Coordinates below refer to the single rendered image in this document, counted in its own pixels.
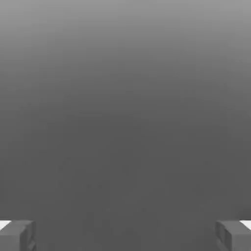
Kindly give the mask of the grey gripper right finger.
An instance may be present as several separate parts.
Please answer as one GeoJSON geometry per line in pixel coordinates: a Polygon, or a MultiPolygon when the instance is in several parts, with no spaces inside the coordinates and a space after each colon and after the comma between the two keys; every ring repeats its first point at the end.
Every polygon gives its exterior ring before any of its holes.
{"type": "Polygon", "coordinates": [[[251,251],[251,220],[215,222],[219,251],[251,251]]]}

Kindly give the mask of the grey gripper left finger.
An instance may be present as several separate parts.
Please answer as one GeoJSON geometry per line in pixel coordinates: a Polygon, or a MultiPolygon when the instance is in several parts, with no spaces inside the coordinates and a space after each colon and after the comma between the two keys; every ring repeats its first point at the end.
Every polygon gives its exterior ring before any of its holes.
{"type": "Polygon", "coordinates": [[[0,251],[37,251],[36,222],[0,220],[0,251]]]}

